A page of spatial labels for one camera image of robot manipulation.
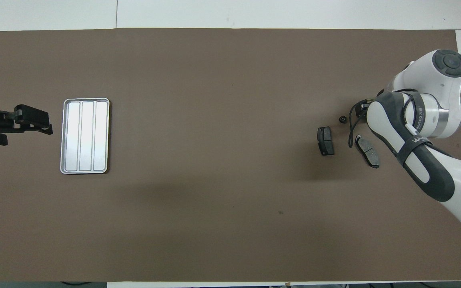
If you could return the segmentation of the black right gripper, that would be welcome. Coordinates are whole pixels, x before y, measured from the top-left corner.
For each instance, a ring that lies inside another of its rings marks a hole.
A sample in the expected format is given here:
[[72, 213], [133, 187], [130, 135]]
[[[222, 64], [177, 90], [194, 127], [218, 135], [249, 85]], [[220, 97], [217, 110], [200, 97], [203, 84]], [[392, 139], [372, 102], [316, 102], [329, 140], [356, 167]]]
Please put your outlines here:
[[369, 105], [372, 103], [372, 99], [360, 100], [354, 104], [351, 108], [351, 114], [355, 114], [359, 118], [364, 112], [367, 111]]

